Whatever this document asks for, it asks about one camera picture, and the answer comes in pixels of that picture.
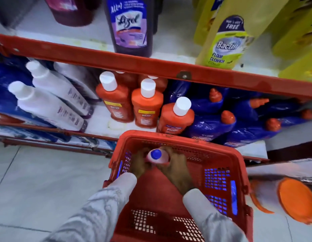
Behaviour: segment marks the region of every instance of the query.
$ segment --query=person's right hand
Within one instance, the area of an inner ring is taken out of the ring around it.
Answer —
[[[162,146],[160,148],[168,153],[170,162],[167,164],[157,164],[157,168],[177,187],[182,195],[185,195],[188,191],[195,188],[186,165],[186,156],[175,153],[168,146]]]

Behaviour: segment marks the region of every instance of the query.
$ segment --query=shopping basket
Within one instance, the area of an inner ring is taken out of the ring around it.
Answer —
[[[246,205],[249,180],[241,154],[230,147],[197,139],[126,131],[119,138],[109,168],[112,183],[130,167],[131,155],[143,147],[171,146],[186,155],[194,185],[216,209],[231,218],[252,241],[253,211]],[[182,202],[182,195],[156,167],[137,182],[122,210],[112,242],[204,242],[201,232]]]

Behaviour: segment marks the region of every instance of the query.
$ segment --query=blue bottle cap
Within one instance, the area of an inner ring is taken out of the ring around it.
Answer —
[[[158,160],[161,157],[161,151],[159,149],[154,149],[150,152],[150,156],[154,160]]]

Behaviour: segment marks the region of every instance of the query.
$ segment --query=white floor tile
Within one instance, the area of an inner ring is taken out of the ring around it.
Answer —
[[[48,235],[46,232],[0,227],[0,242],[40,242]]]
[[[306,225],[287,217],[293,242],[312,242],[312,225]]]
[[[4,148],[4,144],[0,143],[0,181],[18,149],[19,146],[7,146]]]
[[[0,185],[0,223],[53,231],[109,178],[110,159],[21,147]]]
[[[266,214],[261,211],[254,210],[253,241],[291,242],[286,217],[278,214]]]

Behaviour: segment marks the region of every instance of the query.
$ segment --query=sleeve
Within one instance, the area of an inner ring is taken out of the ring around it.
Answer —
[[[137,183],[132,173],[123,173],[108,187],[94,194],[43,242],[109,242],[120,212]]]
[[[183,203],[206,242],[248,242],[244,232],[219,213],[198,189],[188,191]]]

